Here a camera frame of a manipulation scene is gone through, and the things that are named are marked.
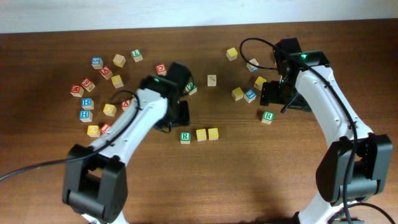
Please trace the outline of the yellow S block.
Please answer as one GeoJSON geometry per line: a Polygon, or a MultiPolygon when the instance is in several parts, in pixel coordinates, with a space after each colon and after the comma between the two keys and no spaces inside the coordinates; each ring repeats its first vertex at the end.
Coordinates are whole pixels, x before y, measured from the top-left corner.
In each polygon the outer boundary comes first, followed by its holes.
{"type": "Polygon", "coordinates": [[[196,135],[197,135],[197,141],[206,141],[207,140],[206,129],[197,129],[196,135]]]}

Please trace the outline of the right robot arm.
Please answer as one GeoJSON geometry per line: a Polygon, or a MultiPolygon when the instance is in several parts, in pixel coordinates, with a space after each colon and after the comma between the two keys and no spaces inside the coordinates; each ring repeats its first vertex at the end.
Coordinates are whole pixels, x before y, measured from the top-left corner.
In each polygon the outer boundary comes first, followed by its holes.
{"type": "Polygon", "coordinates": [[[393,145],[354,112],[321,51],[302,52],[296,38],[273,47],[279,81],[265,82],[260,104],[311,111],[328,150],[316,171],[318,192],[292,223],[346,223],[347,208],[363,205],[384,190],[393,145]]]}

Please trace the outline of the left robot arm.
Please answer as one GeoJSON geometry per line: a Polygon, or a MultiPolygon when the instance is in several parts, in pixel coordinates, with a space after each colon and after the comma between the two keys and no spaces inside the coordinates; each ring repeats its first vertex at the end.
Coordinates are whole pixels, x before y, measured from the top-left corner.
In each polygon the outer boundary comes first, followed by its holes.
{"type": "Polygon", "coordinates": [[[169,132],[190,123],[188,103],[180,98],[191,71],[174,62],[166,75],[141,80],[130,107],[88,147],[68,153],[62,201],[89,223],[125,223],[126,167],[151,128],[169,132]]]}

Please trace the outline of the yellow block back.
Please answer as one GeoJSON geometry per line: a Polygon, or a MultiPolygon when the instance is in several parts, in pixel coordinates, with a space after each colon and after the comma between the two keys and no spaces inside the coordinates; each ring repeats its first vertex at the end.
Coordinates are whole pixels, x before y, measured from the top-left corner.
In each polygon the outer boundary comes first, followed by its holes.
{"type": "Polygon", "coordinates": [[[226,56],[229,61],[235,60],[238,57],[238,51],[232,47],[226,51],[226,56]]]}

